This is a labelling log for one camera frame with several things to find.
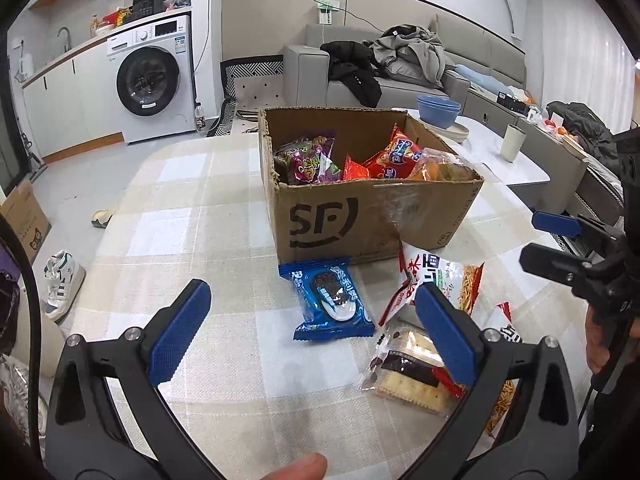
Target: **human hand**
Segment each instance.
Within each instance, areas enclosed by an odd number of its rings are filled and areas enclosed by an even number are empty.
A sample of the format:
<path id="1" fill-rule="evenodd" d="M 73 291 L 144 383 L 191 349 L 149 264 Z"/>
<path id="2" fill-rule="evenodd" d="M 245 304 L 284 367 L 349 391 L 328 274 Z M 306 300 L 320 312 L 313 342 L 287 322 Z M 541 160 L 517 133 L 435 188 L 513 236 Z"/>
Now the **human hand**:
<path id="1" fill-rule="evenodd" d="M 594 312 L 590 305 L 584 321 L 584 331 L 587 336 L 587 364 L 594 374 L 598 374 L 609 361 L 609 350 L 602 344 L 602 327 L 593 322 Z M 630 336 L 640 338 L 640 318 L 634 320 Z"/>
<path id="2" fill-rule="evenodd" d="M 272 471 L 262 480 L 322 480 L 326 466 L 326 458 L 323 455 L 309 453 L 283 468 Z"/>

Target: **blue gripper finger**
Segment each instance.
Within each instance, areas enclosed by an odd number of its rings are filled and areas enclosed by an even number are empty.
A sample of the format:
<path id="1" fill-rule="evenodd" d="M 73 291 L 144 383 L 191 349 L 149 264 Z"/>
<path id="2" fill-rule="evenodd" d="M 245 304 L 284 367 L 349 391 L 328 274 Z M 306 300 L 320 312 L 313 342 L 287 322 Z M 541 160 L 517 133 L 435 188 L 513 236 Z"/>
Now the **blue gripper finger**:
<path id="1" fill-rule="evenodd" d="M 575 238 L 582 233 L 580 222 L 571 216 L 536 211 L 531 217 L 531 223 L 539 231 L 546 231 L 558 236 Z"/>

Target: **white sneaker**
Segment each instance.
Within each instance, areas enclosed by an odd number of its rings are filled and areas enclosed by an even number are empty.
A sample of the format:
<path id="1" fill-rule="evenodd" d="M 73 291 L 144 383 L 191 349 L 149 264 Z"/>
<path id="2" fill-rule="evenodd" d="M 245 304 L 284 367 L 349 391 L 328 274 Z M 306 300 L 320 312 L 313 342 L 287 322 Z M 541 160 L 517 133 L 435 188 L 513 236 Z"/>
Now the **white sneaker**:
<path id="1" fill-rule="evenodd" d="M 84 281 L 86 271 L 73 256 L 60 251 L 47 260 L 44 277 L 47 282 L 47 305 L 44 313 L 53 321 L 64 316 Z"/>

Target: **blue bowl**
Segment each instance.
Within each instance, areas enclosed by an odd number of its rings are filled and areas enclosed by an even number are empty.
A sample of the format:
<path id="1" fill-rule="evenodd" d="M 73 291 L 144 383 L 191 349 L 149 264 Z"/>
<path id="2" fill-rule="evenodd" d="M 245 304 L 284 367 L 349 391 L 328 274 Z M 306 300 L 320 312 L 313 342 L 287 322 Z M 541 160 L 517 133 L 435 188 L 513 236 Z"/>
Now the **blue bowl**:
<path id="1" fill-rule="evenodd" d="M 458 104 L 457 108 L 446 108 L 441 105 L 418 100 L 418 111 L 420 112 L 421 120 L 442 129 L 447 129 L 456 122 L 460 108 L 460 104 Z"/>
<path id="2" fill-rule="evenodd" d="M 417 101 L 419 103 L 431 104 L 435 107 L 458 108 L 458 109 L 461 108 L 460 103 L 456 101 L 452 101 L 447 97 L 440 97 L 437 95 L 420 94 L 417 97 Z"/>

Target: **cardboard box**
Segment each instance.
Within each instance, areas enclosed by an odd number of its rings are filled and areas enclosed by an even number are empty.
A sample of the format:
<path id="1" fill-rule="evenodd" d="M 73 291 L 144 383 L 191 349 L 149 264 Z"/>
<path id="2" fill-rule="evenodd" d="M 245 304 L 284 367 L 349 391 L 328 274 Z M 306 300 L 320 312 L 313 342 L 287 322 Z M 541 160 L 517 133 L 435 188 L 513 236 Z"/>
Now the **cardboard box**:
<path id="1" fill-rule="evenodd" d="M 394 124 L 422 148 L 453 153 L 405 112 L 362 108 L 268 108 L 258 117 L 260 163 L 280 263 L 350 256 L 366 262 L 398 255 L 398 238 L 427 250 L 446 245 L 483 180 L 369 179 L 288 186 L 278 182 L 273 148 L 334 130 L 331 159 L 364 162 L 389 143 Z"/>
<path id="2" fill-rule="evenodd" d="M 29 261 L 33 263 L 51 224 L 33 194 L 31 182 L 25 180 L 9 193 L 0 206 L 0 214 L 14 229 Z"/>

